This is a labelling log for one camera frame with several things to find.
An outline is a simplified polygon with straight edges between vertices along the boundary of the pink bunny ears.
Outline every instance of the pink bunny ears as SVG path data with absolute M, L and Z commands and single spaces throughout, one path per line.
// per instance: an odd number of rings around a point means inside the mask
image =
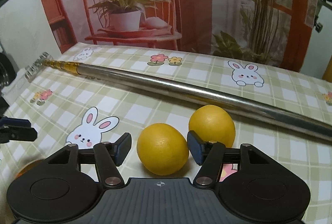
M 101 129 L 102 130 L 101 132 L 103 133 L 115 128 L 119 123 L 119 118 L 117 118 L 116 116 L 104 118 L 100 120 L 98 123 L 96 123 L 97 116 L 98 116 L 98 109 L 96 107 L 91 107 L 83 115 L 82 125 L 98 126 L 98 128 Z
M 248 64 L 245 67 L 243 67 L 240 63 L 234 62 L 234 61 L 228 61 L 228 65 L 234 69 L 234 70 L 239 70 L 239 69 L 246 69 L 246 70 L 252 70 L 252 71 L 256 71 L 258 70 L 258 66 L 254 65 L 254 64 Z

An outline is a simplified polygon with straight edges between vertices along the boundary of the flower print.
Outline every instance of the flower print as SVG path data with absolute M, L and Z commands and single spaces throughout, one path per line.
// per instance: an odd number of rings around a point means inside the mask
M 151 56 L 151 62 L 156 62 L 156 61 L 158 61 L 158 62 L 164 62 L 165 61 L 165 59 L 167 59 L 168 58 L 168 56 L 165 56 L 164 54 L 158 54 L 158 55 L 153 55 L 153 56 Z
M 332 92 L 328 92 L 327 94 L 323 94 L 325 102 L 327 105 L 332 106 Z
M 222 172 L 221 172 L 219 182 L 224 181 L 226 177 L 228 177 L 231 174 L 236 173 L 236 172 L 237 172 L 237 170 L 233 169 L 233 164 L 224 164 L 222 167 Z
M 164 55 L 164 54 L 157 54 L 157 55 L 152 55 L 151 56 L 151 59 L 149 63 L 147 63 L 148 65 L 150 66 L 153 66 L 153 65 L 156 65 L 156 66 L 160 66 L 160 65 L 163 65 L 165 59 L 167 59 L 168 56 Z
M 32 97 L 32 99 L 30 99 L 30 103 L 35 103 L 36 100 L 39 99 L 41 95 L 42 95 L 41 92 L 35 93 L 34 96 Z
M 180 66 L 180 65 L 182 65 L 181 60 L 182 60 L 181 57 L 176 57 L 176 56 L 173 56 L 172 58 L 168 59 L 169 65 L 171 65 L 171 66 Z
M 40 99 L 40 100 L 47 100 L 47 99 L 49 98 L 49 96 L 52 95 L 52 93 L 53 93 L 53 92 L 52 92 L 51 90 L 48 89 L 48 90 L 46 90 L 46 91 L 44 91 L 44 92 L 41 93 L 39 99 Z

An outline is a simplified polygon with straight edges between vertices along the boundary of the chair seat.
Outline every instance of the chair seat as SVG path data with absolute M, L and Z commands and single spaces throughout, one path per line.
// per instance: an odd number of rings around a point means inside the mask
M 152 42 L 163 42 L 169 40 L 177 40 L 182 37 L 182 34 L 179 32 L 174 32 L 173 34 L 159 35 L 155 37 L 145 37 L 145 38 L 131 38 L 131 39 L 122 39 L 122 38 L 113 38 L 108 36 L 107 33 L 98 33 L 90 35 L 85 38 L 85 40 L 94 40 L 94 41 L 104 41 L 104 42 L 120 42 L 120 43 L 152 43 Z

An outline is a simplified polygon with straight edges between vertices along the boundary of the red tray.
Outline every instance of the red tray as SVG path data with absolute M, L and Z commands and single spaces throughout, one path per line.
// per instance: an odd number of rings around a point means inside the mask
M 110 37 L 114 38 L 146 38 L 146 37 L 155 37 L 158 35 L 166 35 L 171 34 L 172 26 L 167 26 L 163 29 L 146 29 L 145 27 L 141 27 L 138 31 L 128 31 L 128 32 L 118 32 L 115 31 L 113 27 L 106 27 L 98 29 L 98 31 L 102 31 L 107 33 Z

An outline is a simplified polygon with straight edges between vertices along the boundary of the metal rod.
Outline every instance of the metal rod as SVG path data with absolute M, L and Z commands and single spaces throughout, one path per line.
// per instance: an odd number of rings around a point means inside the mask
M 167 95 L 200 105 L 217 105 L 227 112 L 332 141 L 332 126 L 321 121 L 247 98 L 196 85 L 177 82 L 126 70 L 76 62 L 44 61 L 43 65 L 92 76 L 117 84 Z

